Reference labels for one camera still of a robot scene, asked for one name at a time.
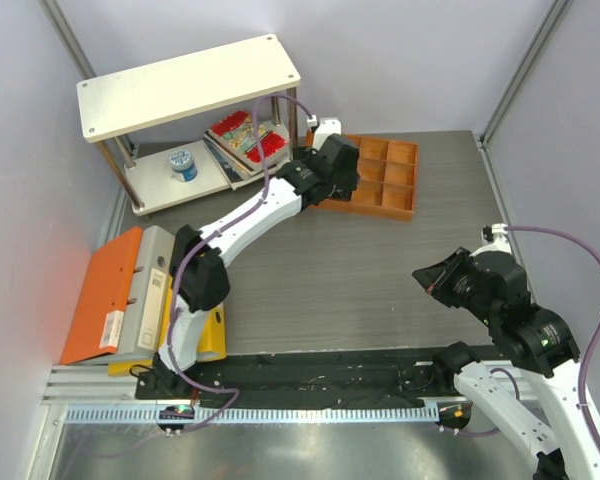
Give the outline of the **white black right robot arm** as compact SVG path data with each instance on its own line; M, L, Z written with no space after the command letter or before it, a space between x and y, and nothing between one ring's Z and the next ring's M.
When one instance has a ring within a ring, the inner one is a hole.
M463 342L433 358L431 380L476 405L521 453L536 479L600 479L600 416L585 400L584 359L566 322L534 303L527 275L508 250L457 249L413 272L428 295L482 322L538 402L538 418L495 380Z

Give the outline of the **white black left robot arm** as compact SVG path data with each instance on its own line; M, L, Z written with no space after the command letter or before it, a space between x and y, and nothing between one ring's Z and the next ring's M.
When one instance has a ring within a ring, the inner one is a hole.
M263 188L232 212L194 229L178 230L171 259L172 299L164 343L152 361L159 388L170 398L185 397L193 385L188 370L198 361L198 345L209 313L230 292L228 267L249 245L282 221L336 194L357 188L359 149L341 134L303 148Z

